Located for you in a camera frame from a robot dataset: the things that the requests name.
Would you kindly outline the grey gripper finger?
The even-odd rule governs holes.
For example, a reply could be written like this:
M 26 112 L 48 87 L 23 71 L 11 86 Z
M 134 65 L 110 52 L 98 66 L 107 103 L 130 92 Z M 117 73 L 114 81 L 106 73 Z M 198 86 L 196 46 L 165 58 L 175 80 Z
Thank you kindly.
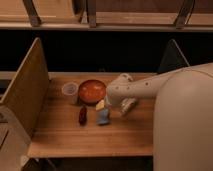
M 125 116 L 138 103 L 136 98 L 126 98 L 121 103 L 121 115 Z

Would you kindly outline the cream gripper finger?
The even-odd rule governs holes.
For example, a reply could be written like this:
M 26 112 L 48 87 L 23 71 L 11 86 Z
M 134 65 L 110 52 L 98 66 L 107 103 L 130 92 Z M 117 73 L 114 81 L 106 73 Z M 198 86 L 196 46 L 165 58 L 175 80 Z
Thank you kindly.
M 99 111 L 99 110 L 103 109 L 104 107 L 105 107 L 105 100 L 102 99 L 102 100 L 100 100 L 100 101 L 96 104 L 95 109 L 96 109 L 97 111 Z

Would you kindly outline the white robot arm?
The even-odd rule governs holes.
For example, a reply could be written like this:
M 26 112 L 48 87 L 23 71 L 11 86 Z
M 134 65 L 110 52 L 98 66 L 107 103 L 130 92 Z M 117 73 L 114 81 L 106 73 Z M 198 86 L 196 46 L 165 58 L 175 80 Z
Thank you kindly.
M 154 171 L 213 171 L 213 62 L 107 85 L 108 106 L 130 98 L 155 100 Z

